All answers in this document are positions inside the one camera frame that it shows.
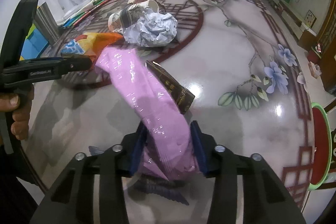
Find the floral table pattern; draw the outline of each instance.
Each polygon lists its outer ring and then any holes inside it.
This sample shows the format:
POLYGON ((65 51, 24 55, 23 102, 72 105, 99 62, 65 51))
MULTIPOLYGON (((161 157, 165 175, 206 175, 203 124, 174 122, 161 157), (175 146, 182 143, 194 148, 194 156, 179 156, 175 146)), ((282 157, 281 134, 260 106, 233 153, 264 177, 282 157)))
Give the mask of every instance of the floral table pattern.
MULTIPOLYGON (((288 44, 293 37, 260 0, 161 1, 178 20, 176 40, 164 48, 139 48, 140 58, 159 62, 195 95, 187 121, 197 120, 204 133, 236 154, 260 153, 301 207, 311 177, 314 126, 305 78, 288 44)), ((68 38, 107 31, 109 14, 126 2, 101 7, 89 24, 66 32, 51 55, 68 38)), ((69 74, 62 82, 36 84, 40 96, 33 101, 31 137, 24 146, 47 186, 77 152, 107 149, 137 128, 139 118, 104 77, 69 74), (65 89, 65 83, 83 88, 65 89), (101 88, 90 89, 97 83, 101 88)), ((206 223, 213 185, 201 175, 191 177, 184 193, 189 206, 126 191, 130 223, 206 223)), ((241 189, 239 182, 237 223, 241 189)))

